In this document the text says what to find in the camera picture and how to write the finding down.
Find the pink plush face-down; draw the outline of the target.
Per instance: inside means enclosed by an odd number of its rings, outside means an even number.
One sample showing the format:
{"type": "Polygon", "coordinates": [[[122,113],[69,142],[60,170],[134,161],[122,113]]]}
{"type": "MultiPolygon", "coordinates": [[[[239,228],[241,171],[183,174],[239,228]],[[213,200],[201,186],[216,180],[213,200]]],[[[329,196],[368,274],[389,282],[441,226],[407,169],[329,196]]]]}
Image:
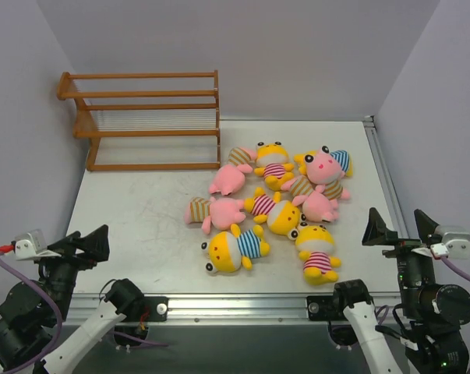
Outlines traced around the pink plush face-down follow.
{"type": "Polygon", "coordinates": [[[245,184],[246,175],[253,172],[251,162],[257,157],[255,150],[237,146],[230,150],[227,164],[222,166],[210,183],[210,194],[220,193],[229,196],[239,191],[245,184]]]}

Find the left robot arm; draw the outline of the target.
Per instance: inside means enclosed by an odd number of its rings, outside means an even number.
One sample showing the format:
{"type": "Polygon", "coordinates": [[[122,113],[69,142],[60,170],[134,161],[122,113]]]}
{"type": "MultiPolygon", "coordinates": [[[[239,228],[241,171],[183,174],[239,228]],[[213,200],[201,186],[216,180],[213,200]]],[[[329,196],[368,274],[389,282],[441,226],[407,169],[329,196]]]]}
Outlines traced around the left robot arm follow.
{"type": "Polygon", "coordinates": [[[19,279],[0,305],[0,373],[71,373],[118,323],[140,316],[141,290],[129,279],[114,280],[90,317],[58,342],[78,274],[109,254],[107,225],[50,245],[33,230],[0,247],[0,267],[19,279]]]}

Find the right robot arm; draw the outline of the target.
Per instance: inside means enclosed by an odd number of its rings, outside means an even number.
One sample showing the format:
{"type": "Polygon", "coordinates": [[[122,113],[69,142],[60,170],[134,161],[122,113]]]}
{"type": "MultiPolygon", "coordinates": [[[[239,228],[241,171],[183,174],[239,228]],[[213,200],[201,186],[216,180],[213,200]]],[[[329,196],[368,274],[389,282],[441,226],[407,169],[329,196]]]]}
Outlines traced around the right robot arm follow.
{"type": "Polygon", "coordinates": [[[467,259],[470,234],[462,227],[438,224],[422,210],[414,212],[418,238],[400,238],[388,229],[378,210],[369,209],[364,246],[383,246],[382,254],[397,263],[401,301],[392,308],[396,330],[380,324],[366,284],[335,284],[330,307],[355,333],[372,373],[399,373],[386,338],[398,340],[418,373],[470,373],[470,359],[461,327],[470,323],[470,293],[456,284],[436,282],[433,263],[451,270],[451,259],[467,259]]]}

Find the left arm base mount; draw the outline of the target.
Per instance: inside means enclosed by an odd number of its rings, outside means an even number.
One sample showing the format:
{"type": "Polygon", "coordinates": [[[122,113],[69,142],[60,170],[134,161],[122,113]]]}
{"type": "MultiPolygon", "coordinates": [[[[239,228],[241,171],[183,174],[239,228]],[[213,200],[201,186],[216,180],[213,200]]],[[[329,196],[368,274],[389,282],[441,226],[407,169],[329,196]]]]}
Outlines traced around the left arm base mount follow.
{"type": "Polygon", "coordinates": [[[145,296],[138,308],[141,323],[164,322],[168,317],[169,299],[165,296],[145,296]]]}

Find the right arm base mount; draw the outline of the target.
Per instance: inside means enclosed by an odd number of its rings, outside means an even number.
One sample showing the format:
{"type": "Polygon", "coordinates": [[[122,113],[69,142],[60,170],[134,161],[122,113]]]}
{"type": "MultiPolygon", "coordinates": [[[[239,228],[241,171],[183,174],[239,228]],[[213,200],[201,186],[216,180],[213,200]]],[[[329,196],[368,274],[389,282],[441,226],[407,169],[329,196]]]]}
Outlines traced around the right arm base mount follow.
{"type": "Polygon", "coordinates": [[[310,295],[306,297],[307,314],[310,321],[339,320],[337,310],[329,295],[310,295]]]}

